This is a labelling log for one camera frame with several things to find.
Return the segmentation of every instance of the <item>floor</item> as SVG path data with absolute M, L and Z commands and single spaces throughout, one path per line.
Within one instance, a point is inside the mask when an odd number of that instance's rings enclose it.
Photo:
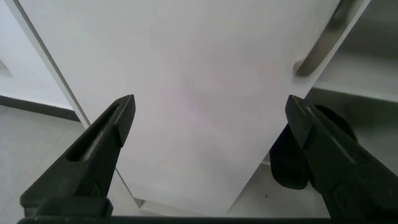
M 19 197 L 84 131 L 79 122 L 0 106 L 0 223 L 23 218 Z M 108 194 L 113 215 L 139 210 L 114 173 Z

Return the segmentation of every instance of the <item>metal handle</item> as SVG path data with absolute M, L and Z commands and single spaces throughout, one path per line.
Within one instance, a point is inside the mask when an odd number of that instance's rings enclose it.
M 349 23 L 349 13 L 357 0 L 341 0 L 336 7 L 328 25 L 319 36 L 310 53 L 304 60 L 295 63 L 295 74 L 301 77 L 309 76 L 326 58 L 335 46 Z

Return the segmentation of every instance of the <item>baseboard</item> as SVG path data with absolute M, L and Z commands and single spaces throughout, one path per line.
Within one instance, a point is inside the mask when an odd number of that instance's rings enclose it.
M 54 116 L 57 118 L 69 119 L 71 121 L 80 121 L 73 110 L 58 108 L 56 106 L 44 105 L 41 103 L 34 103 L 26 100 L 18 100 L 6 96 L 0 96 L 0 105 L 20 110 L 45 114 L 49 116 Z

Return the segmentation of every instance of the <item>black object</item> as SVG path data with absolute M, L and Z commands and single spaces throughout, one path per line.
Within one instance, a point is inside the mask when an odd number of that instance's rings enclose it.
M 398 177 L 313 105 L 289 96 L 287 121 L 332 218 L 398 219 Z
M 133 95 L 113 102 L 22 194 L 25 217 L 110 215 L 106 196 L 135 112 Z
M 356 141 L 354 131 L 347 121 L 326 106 L 315 105 L 315 107 Z M 318 190 L 304 152 L 296 142 L 289 124 L 286 124 L 284 130 L 271 147 L 269 155 L 272 176 L 280 185 L 290 189 L 301 190 L 310 181 L 313 187 Z
M 21 196 L 19 223 L 328 223 L 326 219 L 111 217 L 106 198 L 132 121 L 132 95 L 116 100 Z M 398 178 L 312 105 L 285 112 L 332 218 L 397 219 Z

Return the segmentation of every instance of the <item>cabinet door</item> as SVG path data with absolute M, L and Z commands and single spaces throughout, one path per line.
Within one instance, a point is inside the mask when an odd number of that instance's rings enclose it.
M 89 122 L 136 97 L 117 167 L 133 196 L 228 211 L 286 124 L 339 0 L 20 1 Z

